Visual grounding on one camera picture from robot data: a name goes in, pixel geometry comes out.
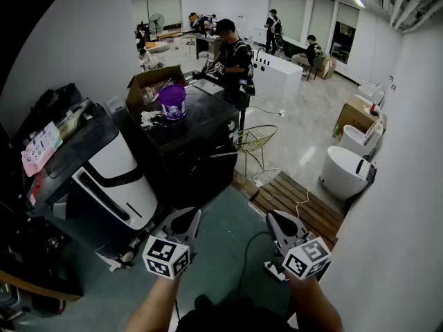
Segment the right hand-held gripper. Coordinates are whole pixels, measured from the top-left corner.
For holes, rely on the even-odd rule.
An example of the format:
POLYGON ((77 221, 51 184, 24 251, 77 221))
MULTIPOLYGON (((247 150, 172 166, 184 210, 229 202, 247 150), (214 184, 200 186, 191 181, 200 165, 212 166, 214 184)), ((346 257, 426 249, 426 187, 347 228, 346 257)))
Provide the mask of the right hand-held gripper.
MULTIPOLYGON (((270 210, 266 214, 266 225, 274 243, 294 244, 304 238, 307 229, 296 216, 286 212, 270 210)), ((321 237, 315 237, 290 248, 281 264, 281 270, 298 279, 306 279, 324 269, 331 251, 321 237)))

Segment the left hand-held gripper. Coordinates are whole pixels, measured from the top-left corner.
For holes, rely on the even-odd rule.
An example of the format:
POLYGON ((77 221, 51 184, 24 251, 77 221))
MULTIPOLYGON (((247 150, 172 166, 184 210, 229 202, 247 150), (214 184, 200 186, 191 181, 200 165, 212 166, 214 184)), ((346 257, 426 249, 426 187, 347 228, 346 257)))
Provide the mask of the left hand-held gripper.
POLYGON ((201 210, 188 208, 168 215, 161 224, 166 235, 150 235, 147 238, 142 259, 149 273, 168 279, 176 279, 191 263, 193 241, 201 220, 201 210))

